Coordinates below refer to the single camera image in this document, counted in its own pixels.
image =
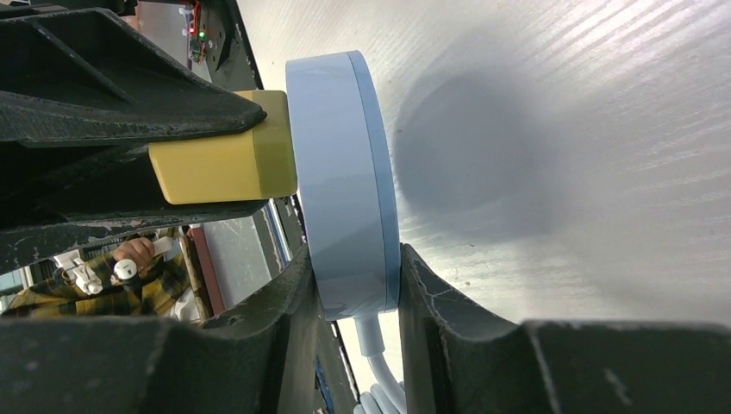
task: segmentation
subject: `person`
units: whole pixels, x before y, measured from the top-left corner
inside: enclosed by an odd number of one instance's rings
[[[154,254],[153,243],[146,237],[127,239],[115,250],[86,261],[102,281],[99,294],[83,293],[60,271],[18,293],[0,317],[169,316],[181,297],[191,295],[191,283],[182,254],[171,260]],[[133,260],[138,267],[141,300],[114,277],[114,265],[122,259]]]

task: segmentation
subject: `white cable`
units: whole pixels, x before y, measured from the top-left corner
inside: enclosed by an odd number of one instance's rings
[[[406,414],[406,392],[398,384],[384,358],[384,337],[378,315],[356,317],[360,353],[368,359],[378,382],[371,392],[360,395],[360,405],[353,414]]]

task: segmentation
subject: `yellow plaid shirt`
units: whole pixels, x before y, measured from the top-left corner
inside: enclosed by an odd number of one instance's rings
[[[18,293],[2,317],[162,315],[191,286],[182,254],[168,261],[159,257],[142,278],[145,285],[140,301],[134,293],[113,283],[116,262],[112,254],[102,254],[86,262],[102,281],[103,290],[98,295],[86,295],[61,273]]]

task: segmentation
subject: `white object in hand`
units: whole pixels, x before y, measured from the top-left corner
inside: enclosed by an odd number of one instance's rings
[[[160,237],[153,243],[153,246],[155,246],[155,256],[168,252],[172,249],[172,245],[172,237]],[[117,279],[129,280],[137,275],[137,264],[134,263],[134,260],[122,259],[116,262],[114,271]]]

